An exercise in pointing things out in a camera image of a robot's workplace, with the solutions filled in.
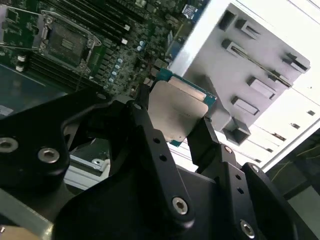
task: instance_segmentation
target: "electronic component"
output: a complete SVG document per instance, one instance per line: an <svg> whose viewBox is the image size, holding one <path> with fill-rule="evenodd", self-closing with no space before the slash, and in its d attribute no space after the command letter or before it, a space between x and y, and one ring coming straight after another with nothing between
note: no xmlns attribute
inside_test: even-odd
<svg viewBox="0 0 320 240"><path fill-rule="evenodd" d="M157 10L152 4L148 3L147 6L146 6L146 10L149 12L149 13L155 13L155 11Z"/></svg>
<svg viewBox="0 0 320 240"><path fill-rule="evenodd" d="M198 9L195 6L186 4L182 10L182 14L185 15L187 19L193 19L197 11Z"/></svg>
<svg viewBox="0 0 320 240"><path fill-rule="evenodd" d="M25 55L18 55L18 61L19 62L25 62L27 60L27 56Z"/></svg>
<svg viewBox="0 0 320 240"><path fill-rule="evenodd" d="M231 102L233 106L245 113L256 115L259 112L259 109L257 109L255 106L252 106L251 104L247 103L246 101L242 100L237 96L234 97L234 99Z"/></svg>
<svg viewBox="0 0 320 240"><path fill-rule="evenodd" d="M23 65L17 65L15 66L15 70L18 72L23 72L25 70L25 67Z"/></svg>
<svg viewBox="0 0 320 240"><path fill-rule="evenodd" d="M155 128L178 147L215 102L216 97L210 92L161 68L152 85L148 112Z"/></svg>
<svg viewBox="0 0 320 240"><path fill-rule="evenodd" d="M159 69L162 69L162 68L167 68L168 66L168 63L165 62L165 61L162 61L160 58L157 58L154 62L154 66L156 66L157 68Z"/></svg>
<svg viewBox="0 0 320 240"><path fill-rule="evenodd" d="M156 77L158 72L159 72L159 70L157 70L156 68L154 68L154 67L151 68L150 73L151 73L152 76Z"/></svg>

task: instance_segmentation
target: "motherboard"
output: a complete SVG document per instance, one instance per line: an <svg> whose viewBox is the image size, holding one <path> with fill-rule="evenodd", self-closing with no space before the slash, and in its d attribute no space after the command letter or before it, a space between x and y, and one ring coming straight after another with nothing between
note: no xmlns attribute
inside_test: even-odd
<svg viewBox="0 0 320 240"><path fill-rule="evenodd" d="M178 54L203 0L0 0L0 64L66 93L133 96Z"/></svg>

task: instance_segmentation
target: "ram slot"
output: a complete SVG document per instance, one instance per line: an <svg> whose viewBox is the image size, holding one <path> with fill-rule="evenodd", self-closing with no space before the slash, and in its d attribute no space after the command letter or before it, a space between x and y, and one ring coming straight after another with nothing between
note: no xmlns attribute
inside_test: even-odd
<svg viewBox="0 0 320 240"><path fill-rule="evenodd" d="M32 55L30 58L29 70L39 73L45 79L54 83L62 84L75 91L77 88L100 88L100 86L85 77L56 64L55 62L46 59L40 55Z"/></svg>
<svg viewBox="0 0 320 240"><path fill-rule="evenodd" d="M120 17L114 15L111 11L107 10L105 7L103 9L98 8L97 6L93 5L92 3L83 0L82 2L79 0L70 0L73 2L77 2L75 4L83 5L82 9L86 9L88 12L90 11L91 15L98 16L101 20L109 23L114 28L119 29L122 33L126 33L126 25L130 26L126 21L125 18L121 19Z"/></svg>
<svg viewBox="0 0 320 240"><path fill-rule="evenodd" d="M84 26L87 26L88 28L90 28L92 31L96 32L97 34L100 34L102 36L104 36L105 38L108 38L112 41L114 41L115 43L121 44L123 38L113 35L110 32L106 31L104 29L104 27L101 25L101 22L98 22L97 24L89 21L88 19L86 19L85 17L80 16L77 12L72 11L70 8L66 8L64 6L62 6L61 4L57 4L55 2L58 2L56 0L47 0L46 3L55 8L56 10L58 10L60 13L62 13L63 15L76 20L78 23L83 24Z"/></svg>
<svg viewBox="0 0 320 240"><path fill-rule="evenodd" d="M107 6L111 5L115 7L116 9L124 12L126 15L128 15L133 20L136 20L138 23L143 23L145 21L144 17L139 14L139 12L135 9L134 6L126 4L121 4L117 2L116 0L107 0L105 3Z"/></svg>
<svg viewBox="0 0 320 240"><path fill-rule="evenodd" d="M98 19L97 17L91 15L86 8L80 8L79 6L77 6L76 4L67 1L67 0L55 0L56 2L59 3L59 5L65 6L67 9L69 10L73 10L73 12L75 14L77 14L79 17L85 19L88 22L91 22L97 26L99 26L100 28L103 28L104 30L107 30L109 33L117 36L118 38L121 38L121 36L123 35L123 33L117 29L115 29L114 27L106 24L102 19Z"/></svg>

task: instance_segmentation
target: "yellow wire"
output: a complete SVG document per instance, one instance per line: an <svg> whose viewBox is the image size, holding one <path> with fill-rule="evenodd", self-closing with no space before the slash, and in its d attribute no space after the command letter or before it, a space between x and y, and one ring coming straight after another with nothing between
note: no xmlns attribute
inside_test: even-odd
<svg viewBox="0 0 320 240"><path fill-rule="evenodd" d="M273 182L275 180L276 176L278 176L278 174L290 163L292 163L292 162L288 161L282 168L280 168L279 171L277 171L276 174L274 175L274 177L271 179L271 182Z"/></svg>
<svg viewBox="0 0 320 240"><path fill-rule="evenodd" d="M308 150L305 150L305 151L303 151L303 152L300 152L300 153L297 155L297 157L299 157L299 156L302 155L302 154L306 154L306 153L308 153L308 152L310 152L310 151L312 151L313 149L316 149L316 148L318 148L318 147L320 147L320 144L317 145L317 146L315 146L315 147L313 147L313 148L310 148L310 149L308 149Z"/></svg>
<svg viewBox="0 0 320 240"><path fill-rule="evenodd" d="M318 157L320 157L320 155L307 157L306 159L316 159L316 158L318 158Z"/></svg>

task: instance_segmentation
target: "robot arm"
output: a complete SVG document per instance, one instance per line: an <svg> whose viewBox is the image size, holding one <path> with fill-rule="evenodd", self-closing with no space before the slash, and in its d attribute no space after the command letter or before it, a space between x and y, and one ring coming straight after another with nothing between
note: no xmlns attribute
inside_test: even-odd
<svg viewBox="0 0 320 240"><path fill-rule="evenodd" d="M197 172L176 166L149 91L123 104L85 89L2 119L0 224L52 240L297 240L288 203L256 165L237 168L209 118L187 137ZM94 138L109 140L110 177L72 196L69 152Z"/></svg>

